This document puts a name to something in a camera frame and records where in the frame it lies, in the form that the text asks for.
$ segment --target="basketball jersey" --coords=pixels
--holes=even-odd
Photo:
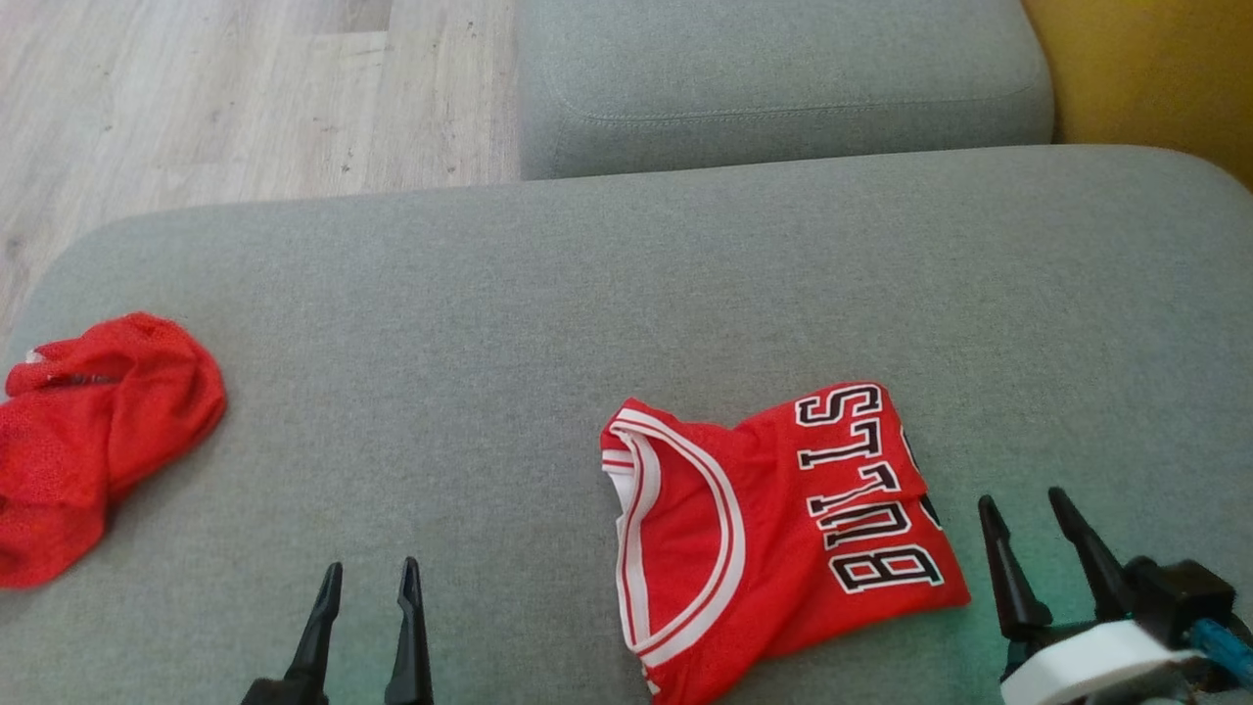
[[[762,657],[970,601],[887,392],[831,387],[734,430],[635,399],[600,437],[623,636],[657,705]]]

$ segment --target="sofa cushion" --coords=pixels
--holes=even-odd
[[[327,694],[378,701],[406,555],[439,702],[645,702],[601,426],[630,396],[733,425],[850,379],[891,391],[974,602],[761,664],[725,701],[995,702],[985,492],[1059,621],[1091,601],[1053,485],[1120,558],[1253,586],[1250,223],[1217,168],[1119,147],[115,223],[53,265],[6,364],[145,308],[213,352],[231,408],[94,553],[0,595],[0,702],[238,701],[286,667],[337,560]]]
[[[1049,142],[1019,0],[526,0],[525,178]]]

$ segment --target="white trim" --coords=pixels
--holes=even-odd
[[[632,493],[635,492],[635,476],[630,473],[615,473],[605,471],[609,480],[614,483],[614,492],[618,493],[618,503],[623,508],[623,513],[626,513],[626,507],[630,507]]]
[[[619,555],[623,557],[623,561],[620,561],[618,571],[619,611],[623,617],[623,634],[626,636],[626,645],[639,655],[645,666],[655,667],[683,652],[704,636],[709,631],[709,627],[722,616],[722,612],[727,609],[727,605],[738,590],[744,575],[747,556],[744,518],[741,513],[739,501],[736,498],[730,480],[722,470],[722,466],[705,451],[683,438],[662,421],[642,412],[623,409],[618,413],[615,421],[610,423],[609,430],[632,450],[637,471],[637,491],[649,488],[649,486],[654,486],[655,483],[650,488],[653,495],[647,507],[644,502],[637,503],[630,512],[629,521],[625,522],[626,531],[619,532],[620,542],[624,542],[626,546],[619,545]],[[633,575],[638,569],[639,577],[643,577],[643,561],[642,556],[639,556],[642,548],[638,546],[638,527],[644,515],[647,515],[647,510],[652,508],[653,503],[655,503],[655,492],[660,485],[662,470],[648,438],[660,441],[674,448],[704,477],[713,495],[714,506],[718,510],[718,528],[720,533],[718,558],[714,562],[714,570],[705,586],[685,610],[655,634],[649,634],[648,630],[639,630],[642,622],[638,619],[639,606],[637,605],[637,597],[642,594],[634,589],[635,576]],[[635,562],[637,556],[639,556],[639,562]],[[625,587],[632,589],[629,594],[624,592],[624,582]],[[647,617],[647,600],[643,607],[644,616]],[[630,630],[626,622],[628,610],[630,610],[632,616],[637,617],[633,620],[635,630]],[[643,639],[632,639],[632,635],[628,634],[629,631],[635,631],[637,636],[643,635]]]
[[[640,540],[640,522],[657,503],[662,492],[662,476],[657,453],[643,438],[624,438],[632,456],[640,458],[642,471],[635,473],[632,503],[619,537],[618,597],[626,606],[629,620],[623,621],[626,644],[645,639],[652,631],[648,616],[648,581],[644,577],[644,542]]]
[[[600,453],[600,461],[604,463],[613,463],[615,466],[635,465],[635,458],[632,457],[630,451],[603,451]]]

